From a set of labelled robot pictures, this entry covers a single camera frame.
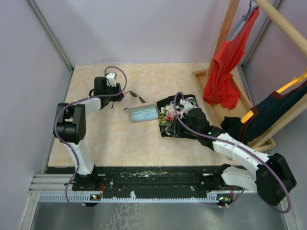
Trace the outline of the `thin-framed sunglasses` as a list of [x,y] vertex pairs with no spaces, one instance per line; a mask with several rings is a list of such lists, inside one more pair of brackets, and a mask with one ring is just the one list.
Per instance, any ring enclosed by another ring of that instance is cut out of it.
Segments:
[[133,92],[133,91],[126,91],[126,92],[122,92],[122,93],[121,93],[120,95],[118,95],[118,96],[112,97],[112,98],[109,100],[109,102],[112,103],[111,108],[113,108],[115,102],[121,102],[122,99],[124,98],[124,95],[125,95],[125,94],[130,94],[130,96],[135,97],[135,98],[138,98],[138,99],[141,101],[142,104],[146,103],[146,101],[145,101],[141,96],[139,96],[137,93],[135,93],[135,92]]

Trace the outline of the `light blue cleaning cloth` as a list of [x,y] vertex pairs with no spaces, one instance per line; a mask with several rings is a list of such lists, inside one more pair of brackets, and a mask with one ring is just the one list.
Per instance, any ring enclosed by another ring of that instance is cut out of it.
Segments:
[[155,120],[158,118],[158,113],[155,108],[135,111],[130,113],[130,119],[132,122],[143,122],[149,120]]

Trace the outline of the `pink glasses case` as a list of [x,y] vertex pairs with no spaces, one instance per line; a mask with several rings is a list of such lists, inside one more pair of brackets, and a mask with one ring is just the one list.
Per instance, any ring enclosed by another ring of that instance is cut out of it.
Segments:
[[156,103],[142,103],[124,109],[128,113],[130,123],[141,123],[158,119]]

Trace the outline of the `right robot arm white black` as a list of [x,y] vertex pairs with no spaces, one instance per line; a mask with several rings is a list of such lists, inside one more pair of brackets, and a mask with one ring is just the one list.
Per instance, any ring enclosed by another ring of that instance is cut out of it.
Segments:
[[174,109],[174,113],[174,120],[200,144],[242,166],[222,166],[214,178],[217,188],[224,190],[234,185],[256,192],[272,207],[283,199],[291,206],[290,191],[297,182],[283,155],[259,152],[233,139],[227,132],[211,126],[200,108],[185,108],[180,114]]

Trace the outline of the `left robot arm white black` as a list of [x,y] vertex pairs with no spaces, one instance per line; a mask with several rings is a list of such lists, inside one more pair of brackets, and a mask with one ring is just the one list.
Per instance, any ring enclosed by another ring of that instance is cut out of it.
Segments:
[[94,79],[93,96],[73,104],[59,103],[55,117],[54,137],[58,138],[69,151],[75,165],[76,174],[85,176],[83,185],[89,190],[100,184],[98,176],[92,174],[94,163],[85,145],[86,117],[106,107],[109,102],[120,102],[124,97],[121,85],[116,82],[116,73],[107,73]]

